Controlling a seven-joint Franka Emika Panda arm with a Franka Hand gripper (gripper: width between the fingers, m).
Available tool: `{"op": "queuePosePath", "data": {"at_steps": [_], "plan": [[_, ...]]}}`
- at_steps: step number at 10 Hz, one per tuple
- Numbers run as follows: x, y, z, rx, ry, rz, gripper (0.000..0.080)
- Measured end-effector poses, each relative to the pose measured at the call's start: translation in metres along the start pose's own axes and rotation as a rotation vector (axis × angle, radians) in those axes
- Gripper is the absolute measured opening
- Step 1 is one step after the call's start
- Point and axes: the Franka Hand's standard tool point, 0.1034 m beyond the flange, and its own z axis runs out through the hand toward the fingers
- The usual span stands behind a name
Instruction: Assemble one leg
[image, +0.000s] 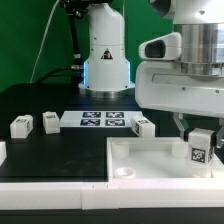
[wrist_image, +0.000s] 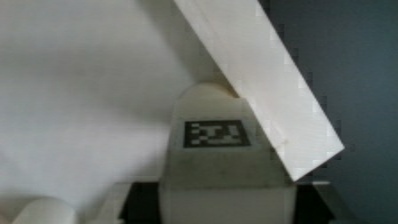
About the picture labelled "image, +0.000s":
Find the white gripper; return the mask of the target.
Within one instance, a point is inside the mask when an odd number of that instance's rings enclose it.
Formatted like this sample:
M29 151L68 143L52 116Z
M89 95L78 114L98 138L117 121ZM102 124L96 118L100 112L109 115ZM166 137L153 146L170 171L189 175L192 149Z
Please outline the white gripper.
M224 118L224 77L188 76L175 62L144 61L136 71L135 99L145 109L176 112L173 120L185 140L189 125L184 114ZM222 148L224 126L216 139Z

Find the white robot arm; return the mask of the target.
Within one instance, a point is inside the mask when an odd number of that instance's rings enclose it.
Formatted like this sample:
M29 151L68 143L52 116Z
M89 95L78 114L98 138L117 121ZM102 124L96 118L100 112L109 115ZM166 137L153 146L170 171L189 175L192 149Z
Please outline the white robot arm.
M139 46L143 62L130 82L124 59L123 23L107 4L90 14L90 56L84 63L80 90L95 97L114 97L135 89L142 108L170 111L182 135L185 114L215 117L224 146L224 0L148 0L161 17L172 21L171 33Z

